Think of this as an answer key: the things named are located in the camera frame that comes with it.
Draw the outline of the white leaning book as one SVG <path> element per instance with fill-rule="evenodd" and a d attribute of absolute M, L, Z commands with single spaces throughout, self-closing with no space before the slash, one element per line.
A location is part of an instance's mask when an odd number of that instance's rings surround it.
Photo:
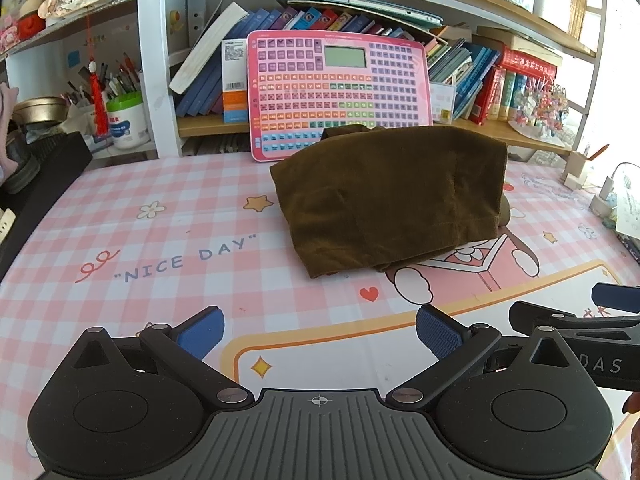
<path fill-rule="evenodd" d="M 201 73 L 215 50 L 221 45 L 222 40 L 247 15 L 248 13 L 242 6 L 235 2 L 230 3 L 191 49 L 178 72 L 172 77 L 169 89 L 177 94 L 183 94 Z"/>

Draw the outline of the white pen holder jar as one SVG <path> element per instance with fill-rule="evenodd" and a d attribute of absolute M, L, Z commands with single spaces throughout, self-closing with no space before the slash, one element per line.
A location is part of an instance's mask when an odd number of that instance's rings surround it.
<path fill-rule="evenodd" d="M 140 91 L 116 96 L 106 103 L 110 133 L 115 148 L 128 151 L 151 140 Z"/>

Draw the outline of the brass bowl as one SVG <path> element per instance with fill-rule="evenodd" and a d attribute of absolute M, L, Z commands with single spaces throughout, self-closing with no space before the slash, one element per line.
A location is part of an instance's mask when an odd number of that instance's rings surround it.
<path fill-rule="evenodd" d="M 59 96 L 42 96 L 18 103 L 13 120 L 21 125 L 59 124 L 67 118 L 68 105 Z"/>

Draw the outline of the brown corduroy pants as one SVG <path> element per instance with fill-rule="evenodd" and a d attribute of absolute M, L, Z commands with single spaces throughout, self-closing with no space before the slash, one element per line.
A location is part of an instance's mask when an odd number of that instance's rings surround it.
<path fill-rule="evenodd" d="M 498 232 L 508 147 L 453 126 L 329 128 L 270 169 L 311 278 L 421 262 Z"/>

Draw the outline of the pink keyboard learning tablet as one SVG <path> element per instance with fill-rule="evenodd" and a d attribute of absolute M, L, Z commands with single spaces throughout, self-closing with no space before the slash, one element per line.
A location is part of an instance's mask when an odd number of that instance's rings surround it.
<path fill-rule="evenodd" d="M 327 30 L 255 30 L 247 37 L 250 154 L 277 162 L 327 128 L 432 124 L 424 47 Z"/>

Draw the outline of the black keyboard case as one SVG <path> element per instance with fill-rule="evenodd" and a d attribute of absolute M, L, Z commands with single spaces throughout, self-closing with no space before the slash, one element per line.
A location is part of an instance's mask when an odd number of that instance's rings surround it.
<path fill-rule="evenodd" d="M 46 136 L 27 148 L 30 159 L 17 171 L 17 182 L 24 186 L 14 194 L 6 190 L 6 185 L 1 187 L 1 208 L 15 214 L 1 242 L 2 278 L 40 221 L 92 161 L 79 132 Z"/>

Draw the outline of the white power adapter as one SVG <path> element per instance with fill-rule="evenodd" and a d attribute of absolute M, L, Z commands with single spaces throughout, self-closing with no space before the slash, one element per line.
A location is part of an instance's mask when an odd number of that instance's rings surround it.
<path fill-rule="evenodd" d="M 589 209 L 601 219 L 608 218 L 617 207 L 617 195 L 614 193 L 614 179 L 606 177 L 600 191 L 591 199 Z"/>

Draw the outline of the pink checkered table mat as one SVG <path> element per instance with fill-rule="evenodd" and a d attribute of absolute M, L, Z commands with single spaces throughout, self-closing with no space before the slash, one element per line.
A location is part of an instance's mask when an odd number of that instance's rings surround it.
<path fill-rule="evenodd" d="M 525 299 L 587 318 L 595 284 L 637 285 L 638 264 L 551 168 L 511 164 L 506 232 L 435 262 L 311 278 L 267 166 L 247 154 L 152 160 L 84 174 L 1 283 L 1 474 L 31 479 L 36 397 L 79 335 L 132 336 L 209 306 L 224 332 L 206 362 L 254 391 L 375 388 L 434 362 L 416 336 L 423 301 L 510 332 Z"/>

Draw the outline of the red thick dictionary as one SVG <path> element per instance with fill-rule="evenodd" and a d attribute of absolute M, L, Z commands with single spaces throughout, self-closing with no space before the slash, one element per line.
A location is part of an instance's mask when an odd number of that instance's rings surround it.
<path fill-rule="evenodd" d="M 491 67 L 483 81 L 483 88 L 478 92 L 474 101 L 469 120 L 475 125 L 483 125 L 488 118 L 489 111 L 495 96 L 502 88 L 506 70 L 502 67 Z"/>

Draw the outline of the red tassel ornament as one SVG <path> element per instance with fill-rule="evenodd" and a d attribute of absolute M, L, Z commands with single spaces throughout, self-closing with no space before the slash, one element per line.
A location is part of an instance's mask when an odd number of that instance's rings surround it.
<path fill-rule="evenodd" d="M 94 42 L 92 40 L 91 22 L 90 16 L 86 17 L 86 29 L 87 29 L 87 49 L 88 49 L 88 71 L 90 74 L 90 86 L 94 106 L 94 122 L 96 123 L 96 135 L 108 136 L 108 118 L 106 109 L 103 102 L 102 87 L 98 74 L 98 66 L 96 65 L 96 59 L 94 58 Z"/>

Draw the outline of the colourful figurine display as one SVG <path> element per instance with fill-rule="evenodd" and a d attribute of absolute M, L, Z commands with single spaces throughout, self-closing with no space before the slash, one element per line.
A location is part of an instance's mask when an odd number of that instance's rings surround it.
<path fill-rule="evenodd" d="M 559 139 L 564 133 L 568 99 L 559 84 L 529 77 L 522 88 L 514 90 L 512 103 L 510 124 L 536 134 L 538 139 Z"/>

